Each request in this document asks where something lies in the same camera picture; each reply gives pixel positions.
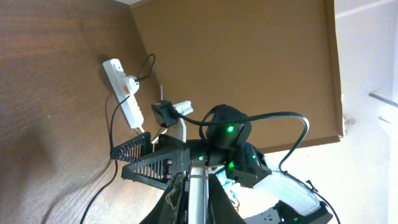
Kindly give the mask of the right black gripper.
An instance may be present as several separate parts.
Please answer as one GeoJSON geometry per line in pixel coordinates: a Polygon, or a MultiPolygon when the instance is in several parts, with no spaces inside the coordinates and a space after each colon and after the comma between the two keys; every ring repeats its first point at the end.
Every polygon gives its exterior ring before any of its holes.
{"type": "Polygon", "coordinates": [[[112,148],[110,158],[132,162],[123,167],[122,179],[162,190],[171,184],[176,174],[188,172],[193,165],[218,166],[218,149],[201,139],[183,142],[161,134],[152,151],[151,134],[144,132],[112,148]]]}

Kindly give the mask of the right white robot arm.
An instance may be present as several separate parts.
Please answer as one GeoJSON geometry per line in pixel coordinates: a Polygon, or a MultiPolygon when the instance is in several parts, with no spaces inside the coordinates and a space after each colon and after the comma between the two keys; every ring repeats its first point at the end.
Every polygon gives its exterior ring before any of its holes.
{"type": "Polygon", "coordinates": [[[110,157],[124,162],[123,179],[163,190],[145,223],[242,223],[217,176],[220,171],[237,184],[276,197],[277,203],[251,223],[328,223],[336,214],[312,183],[273,166],[248,143],[252,122],[287,116],[295,113],[248,116],[218,105],[198,122],[198,139],[162,134],[152,143],[146,132],[112,147],[110,157]]]}

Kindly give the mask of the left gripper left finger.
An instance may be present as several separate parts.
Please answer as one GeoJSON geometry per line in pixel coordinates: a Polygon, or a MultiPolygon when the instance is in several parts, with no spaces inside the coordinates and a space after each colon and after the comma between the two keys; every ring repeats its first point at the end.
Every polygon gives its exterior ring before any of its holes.
{"type": "Polygon", "coordinates": [[[183,173],[176,174],[155,207],[140,224],[177,224],[185,181],[186,177],[183,173]]]}

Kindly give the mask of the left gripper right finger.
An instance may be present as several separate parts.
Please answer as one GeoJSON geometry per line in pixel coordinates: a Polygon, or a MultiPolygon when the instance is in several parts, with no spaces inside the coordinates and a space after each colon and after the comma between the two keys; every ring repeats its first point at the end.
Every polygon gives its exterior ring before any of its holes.
{"type": "Polygon", "coordinates": [[[232,206],[227,194],[215,174],[209,175],[209,201],[211,223],[239,223],[239,215],[232,206]]]}

